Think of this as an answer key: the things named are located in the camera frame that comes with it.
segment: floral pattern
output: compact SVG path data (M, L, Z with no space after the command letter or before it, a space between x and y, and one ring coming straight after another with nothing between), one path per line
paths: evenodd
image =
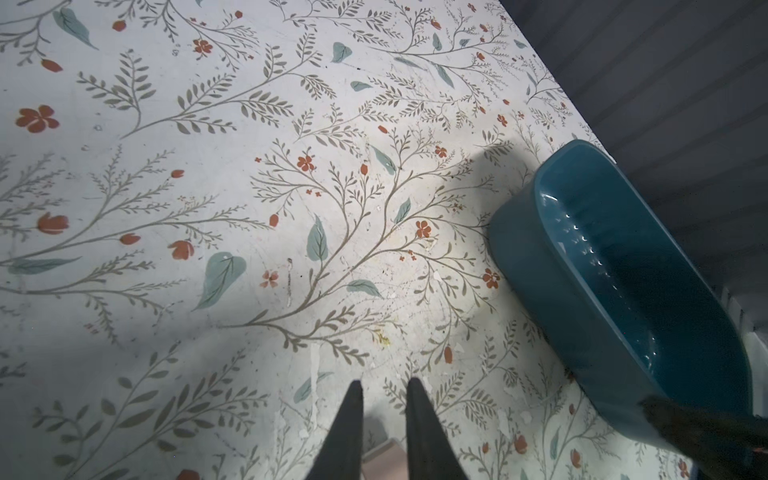
M470 478L688 475L599 418L486 248L600 146L496 1L0 12L6 476L301 479L352 379L366 450L404 439L411 376Z

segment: paint chip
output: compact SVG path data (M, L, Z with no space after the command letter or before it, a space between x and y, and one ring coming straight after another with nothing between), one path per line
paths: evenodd
M310 388L312 391L312 430L317 427L317 371L320 368L320 345L310 345Z
M498 430L502 433L503 436L511 440L507 412L505 412L504 409L496 409L496 415L498 416Z
M432 394L432 386L429 385L429 379L425 376L421 378L422 385L424 385L424 390L427 392L427 394Z
M519 387L517 387L517 386L514 386L514 387L506 386L506 387L504 387L504 393L506 393L507 395L511 396L515 400L519 400L519 399L524 399L525 398L525 395L523 394L522 390Z

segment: gray wall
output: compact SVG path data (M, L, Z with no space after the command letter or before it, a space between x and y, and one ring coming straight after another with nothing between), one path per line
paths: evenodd
M768 2L502 4L710 284L768 326Z

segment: pink object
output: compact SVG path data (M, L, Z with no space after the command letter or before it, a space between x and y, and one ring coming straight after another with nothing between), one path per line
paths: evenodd
M389 439L362 460L365 480L408 480L408 455L395 439Z

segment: teal leaf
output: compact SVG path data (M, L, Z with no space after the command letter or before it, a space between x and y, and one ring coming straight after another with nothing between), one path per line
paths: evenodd
M214 305L224 292L245 272L245 259L229 252L215 253L205 267L203 296L194 308L201 310Z
M400 63L404 63L404 64L408 65L409 67L415 67L415 68L418 68L419 70L424 70L423 68L419 67L417 64L413 63L412 61L408 60L407 58L395 57L395 61L399 61Z
M101 411L106 413L107 415L114 415L117 413L114 409L114 403L110 402L107 399L101 399Z
M354 81L351 84L349 84L349 86L351 86L354 91L361 91L361 90L365 90L366 88L371 88L370 85L366 83L362 83L361 81Z
M96 434L96 432L98 432L99 429L101 429L101 424L102 423L104 423L104 422L102 420L99 420L98 422L93 424L93 426L90 427L88 429L88 431L85 433L85 436L83 437L83 440L88 440L90 437L94 436Z
M558 427L558 430L554 433L554 437L552 437L552 440L549 442L549 458L551 458L552 460L555 460L558 457L559 441L560 441L560 427Z
M326 231L323 230L323 222L315 215L315 224L306 239L306 255L310 260L325 260L328 258L328 240Z
M143 393L138 397L134 398L133 400L128 402L128 405L133 405L134 403L148 402L149 400L152 400L155 395L157 395L157 390L151 390L150 392Z
M317 383L320 380L326 378L328 375L333 375L333 372L320 372L317 374ZM312 379L306 379L306 382L301 384L301 387L293 394L293 403L301 403L310 397L310 390L312 389Z
M152 414L154 414L154 409L148 409L144 410L143 412L139 412L136 415L132 415L128 417L127 419L120 422L120 425L118 425L119 429L129 429L130 427L135 427L136 425L140 425L141 423L147 421Z
M38 273L47 272L57 266L66 265L67 263L74 262L78 258L48 258L44 260L28 260L20 258L14 260L11 266L8 267L8 273L13 275L37 275Z
M398 224L406 219L408 212L411 211L411 199L402 202L400 208L397 210L397 216L395 216L395 224Z
M75 458L73 456L71 456L71 455L56 455L53 458L53 462L56 465L60 466L60 467L63 467L65 465L69 465L70 463L72 463L74 461L75 461Z
M349 282L349 284L346 286L346 291L365 292L371 296L377 296L378 298L383 298L382 294L379 293L379 289L376 288L376 285L374 285L373 282L371 282L370 280L354 280L352 282Z
M157 440L157 447L163 452L173 452L176 447L165 440Z
M80 23L77 15L74 14L74 11L71 8L62 8L58 12L53 12L53 19L56 22L56 25L61 27L61 30L66 31L87 46L98 50L98 48L91 44L88 29L85 25Z
M445 69L442 67L442 65L435 65L437 68L437 74L440 75L440 78L442 78L445 83L451 85L451 88L453 88L453 80L448 76L448 72L445 71Z
M384 154L381 150L379 150L376 147L371 146L373 149L373 152L376 154L376 160L379 161L381 165L384 165L384 168L386 168L386 171L390 175L395 174L395 164L392 162L392 159L387 157L386 154Z
M352 54L352 49L347 47L342 42L338 41L333 44L333 63L341 63L344 58L349 57Z

